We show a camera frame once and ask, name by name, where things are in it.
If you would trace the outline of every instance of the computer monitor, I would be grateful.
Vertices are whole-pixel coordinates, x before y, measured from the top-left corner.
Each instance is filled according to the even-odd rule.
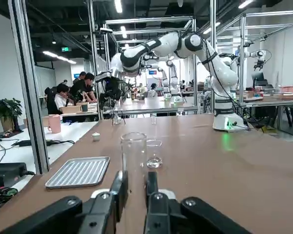
[[[254,72],[252,74],[252,79],[256,81],[264,81],[264,74],[262,72]]]

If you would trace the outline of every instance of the white shirt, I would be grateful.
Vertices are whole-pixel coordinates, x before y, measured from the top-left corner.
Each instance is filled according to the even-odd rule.
[[[58,110],[60,110],[60,108],[65,107],[66,106],[66,98],[62,97],[59,94],[55,94],[54,97],[54,102],[57,105]]]
[[[157,92],[154,89],[152,89],[147,92],[147,97],[148,98],[155,98],[155,97],[157,97]]]

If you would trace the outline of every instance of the black shirt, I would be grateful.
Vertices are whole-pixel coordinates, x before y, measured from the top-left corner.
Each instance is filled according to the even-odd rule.
[[[89,93],[92,91],[92,87],[90,85],[86,85],[84,80],[81,79],[77,81],[71,88],[70,93],[76,100],[82,100],[83,96],[81,95],[82,92]]]

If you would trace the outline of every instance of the shirt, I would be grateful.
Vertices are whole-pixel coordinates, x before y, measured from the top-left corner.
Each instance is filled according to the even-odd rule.
[[[152,90],[148,91],[147,97],[148,98],[155,98],[155,97],[157,97],[157,92],[154,89],[152,89]]]
[[[85,84],[84,80],[78,80],[71,88],[70,93],[75,98],[75,100],[82,100],[83,96],[81,95],[82,92],[89,93],[92,91],[92,87],[90,85]]]
[[[57,105],[58,110],[60,110],[60,108],[65,107],[66,106],[66,98],[62,97],[60,94],[55,94],[54,97],[54,102]]]

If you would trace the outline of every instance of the screw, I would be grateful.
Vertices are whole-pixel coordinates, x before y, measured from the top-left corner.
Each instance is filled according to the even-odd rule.
[[[102,194],[101,197],[102,197],[103,199],[107,199],[107,198],[109,197],[109,194]]]
[[[186,200],[186,204],[188,206],[194,206],[195,205],[195,201],[189,199],[189,200]]]
[[[163,198],[163,195],[162,194],[155,194],[154,197],[159,200],[159,199],[162,199]]]
[[[70,205],[70,206],[75,205],[76,204],[76,200],[70,199],[70,200],[67,201],[67,204]]]

